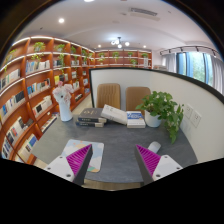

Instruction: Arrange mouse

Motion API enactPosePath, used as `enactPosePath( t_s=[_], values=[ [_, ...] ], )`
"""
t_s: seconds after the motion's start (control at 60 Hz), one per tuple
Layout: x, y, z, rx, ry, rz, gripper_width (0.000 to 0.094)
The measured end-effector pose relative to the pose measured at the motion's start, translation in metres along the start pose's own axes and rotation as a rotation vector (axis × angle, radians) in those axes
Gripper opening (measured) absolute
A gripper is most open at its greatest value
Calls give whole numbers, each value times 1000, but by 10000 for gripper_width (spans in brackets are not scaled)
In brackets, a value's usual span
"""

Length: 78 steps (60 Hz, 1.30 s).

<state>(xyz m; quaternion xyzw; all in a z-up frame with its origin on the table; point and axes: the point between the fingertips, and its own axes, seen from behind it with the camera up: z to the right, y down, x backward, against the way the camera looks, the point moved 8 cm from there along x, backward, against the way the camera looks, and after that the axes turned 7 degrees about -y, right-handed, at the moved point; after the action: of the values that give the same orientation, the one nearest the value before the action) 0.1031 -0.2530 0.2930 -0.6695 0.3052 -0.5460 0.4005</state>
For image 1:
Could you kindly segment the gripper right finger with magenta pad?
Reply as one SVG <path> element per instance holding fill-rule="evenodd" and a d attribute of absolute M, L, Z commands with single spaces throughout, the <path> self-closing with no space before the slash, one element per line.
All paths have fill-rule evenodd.
<path fill-rule="evenodd" d="M 134 153 L 145 185 L 182 169 L 170 156 L 160 156 L 140 145 Z"/>

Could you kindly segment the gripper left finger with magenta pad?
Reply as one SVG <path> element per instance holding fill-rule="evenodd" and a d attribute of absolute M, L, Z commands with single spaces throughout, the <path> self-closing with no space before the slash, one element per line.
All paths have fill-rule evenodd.
<path fill-rule="evenodd" d="M 84 184 L 88 169 L 91 145 L 85 146 L 65 157 L 63 155 L 54 159 L 45 170 L 79 186 Z"/>

